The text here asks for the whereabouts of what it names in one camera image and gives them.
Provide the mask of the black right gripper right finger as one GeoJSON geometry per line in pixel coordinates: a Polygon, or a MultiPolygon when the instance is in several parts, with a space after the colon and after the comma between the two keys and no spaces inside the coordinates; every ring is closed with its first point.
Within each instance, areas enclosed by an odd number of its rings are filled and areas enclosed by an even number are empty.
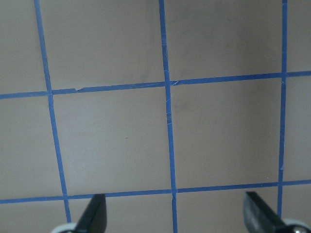
{"type": "Polygon", "coordinates": [[[245,192],[243,219],[249,233],[288,233],[287,225],[256,192],[245,192]]]}

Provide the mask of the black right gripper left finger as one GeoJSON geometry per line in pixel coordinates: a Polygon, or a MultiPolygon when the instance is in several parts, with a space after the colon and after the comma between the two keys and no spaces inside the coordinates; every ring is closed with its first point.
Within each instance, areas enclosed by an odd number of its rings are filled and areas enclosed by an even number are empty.
{"type": "Polygon", "coordinates": [[[75,233],[104,233],[107,227],[105,194],[95,194],[77,222],[75,233]]]}

